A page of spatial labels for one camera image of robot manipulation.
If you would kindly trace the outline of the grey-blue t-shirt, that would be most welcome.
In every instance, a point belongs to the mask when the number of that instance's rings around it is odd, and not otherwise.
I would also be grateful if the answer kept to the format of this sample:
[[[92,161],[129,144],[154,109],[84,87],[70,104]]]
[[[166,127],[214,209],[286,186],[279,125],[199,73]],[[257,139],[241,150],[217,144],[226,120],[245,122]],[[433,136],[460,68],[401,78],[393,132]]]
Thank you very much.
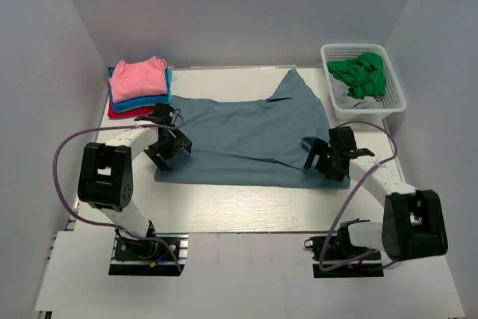
[[[292,69],[266,99],[218,102],[174,96],[172,106],[185,119],[190,152],[157,170],[157,182],[301,189],[345,189],[303,165],[314,139],[328,140],[329,121],[322,102]]]

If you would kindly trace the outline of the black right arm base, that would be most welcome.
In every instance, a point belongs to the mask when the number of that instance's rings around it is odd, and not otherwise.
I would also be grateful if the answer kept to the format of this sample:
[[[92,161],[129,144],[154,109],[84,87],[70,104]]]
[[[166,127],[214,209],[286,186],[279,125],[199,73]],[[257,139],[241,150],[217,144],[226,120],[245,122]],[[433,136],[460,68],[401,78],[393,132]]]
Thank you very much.
[[[350,244],[350,237],[345,233],[345,225],[341,224],[339,230],[334,232],[329,239],[323,266],[330,267],[341,261],[347,264],[331,271],[322,271],[319,266],[320,254],[326,241],[326,234],[312,236],[303,243],[304,248],[311,252],[313,277],[315,279],[349,279],[383,277],[382,258],[380,252],[375,250],[367,257],[356,259],[370,251],[367,247],[354,247]]]

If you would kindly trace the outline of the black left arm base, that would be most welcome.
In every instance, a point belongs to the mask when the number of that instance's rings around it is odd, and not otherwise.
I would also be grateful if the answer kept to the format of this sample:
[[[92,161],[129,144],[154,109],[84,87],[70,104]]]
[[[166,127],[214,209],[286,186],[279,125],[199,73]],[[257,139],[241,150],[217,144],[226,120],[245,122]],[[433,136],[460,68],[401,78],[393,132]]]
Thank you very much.
[[[167,246],[156,241],[136,241],[116,235],[109,264],[109,276],[180,276],[174,253],[181,270],[184,269],[188,235],[165,235],[161,238]]]

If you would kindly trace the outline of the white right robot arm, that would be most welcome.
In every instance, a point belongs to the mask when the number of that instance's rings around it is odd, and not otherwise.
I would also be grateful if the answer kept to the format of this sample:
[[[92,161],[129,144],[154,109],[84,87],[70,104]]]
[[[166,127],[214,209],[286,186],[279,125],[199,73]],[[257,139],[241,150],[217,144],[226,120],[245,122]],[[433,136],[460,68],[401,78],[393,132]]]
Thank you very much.
[[[345,258],[383,251],[393,261],[445,255],[448,251],[441,200],[433,190],[418,190],[389,170],[369,149],[354,143],[308,139],[304,168],[327,179],[346,178],[364,188],[383,208],[382,221],[337,220],[329,245]]]

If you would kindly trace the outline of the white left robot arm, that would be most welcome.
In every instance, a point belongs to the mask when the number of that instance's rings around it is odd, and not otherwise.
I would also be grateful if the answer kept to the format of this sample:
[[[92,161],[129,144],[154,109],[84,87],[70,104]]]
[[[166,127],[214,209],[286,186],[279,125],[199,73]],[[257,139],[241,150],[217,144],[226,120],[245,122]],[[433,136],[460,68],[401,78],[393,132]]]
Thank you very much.
[[[159,170],[170,171],[168,161],[191,149],[192,142],[180,130],[156,127],[136,127],[105,143],[88,143],[82,157],[78,198],[133,238],[131,247],[141,258],[151,258],[157,252],[158,240],[154,225],[132,199],[133,160],[144,153]]]

